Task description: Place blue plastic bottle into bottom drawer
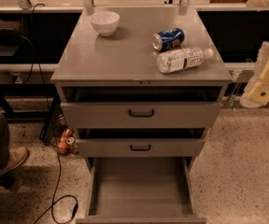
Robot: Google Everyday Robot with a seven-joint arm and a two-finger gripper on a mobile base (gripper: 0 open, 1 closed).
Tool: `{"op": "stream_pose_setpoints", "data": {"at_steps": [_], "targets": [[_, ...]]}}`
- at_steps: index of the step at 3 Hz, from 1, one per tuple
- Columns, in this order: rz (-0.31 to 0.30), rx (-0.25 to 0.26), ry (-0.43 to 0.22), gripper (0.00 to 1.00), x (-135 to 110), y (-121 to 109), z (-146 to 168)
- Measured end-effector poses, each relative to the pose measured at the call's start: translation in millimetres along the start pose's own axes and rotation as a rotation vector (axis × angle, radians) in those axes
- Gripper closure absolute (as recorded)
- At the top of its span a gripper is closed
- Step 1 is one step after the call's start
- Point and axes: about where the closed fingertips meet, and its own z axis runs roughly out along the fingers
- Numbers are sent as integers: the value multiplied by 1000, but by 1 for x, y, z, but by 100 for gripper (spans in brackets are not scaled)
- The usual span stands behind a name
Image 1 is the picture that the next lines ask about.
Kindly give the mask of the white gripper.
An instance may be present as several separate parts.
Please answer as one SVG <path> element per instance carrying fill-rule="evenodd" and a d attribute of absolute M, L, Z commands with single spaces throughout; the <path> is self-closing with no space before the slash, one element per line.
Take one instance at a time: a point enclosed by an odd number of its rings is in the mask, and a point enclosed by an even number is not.
<path fill-rule="evenodd" d="M 254 75 L 244 88 L 240 105 L 258 108 L 269 103 L 269 42 L 264 41 L 254 65 Z"/>

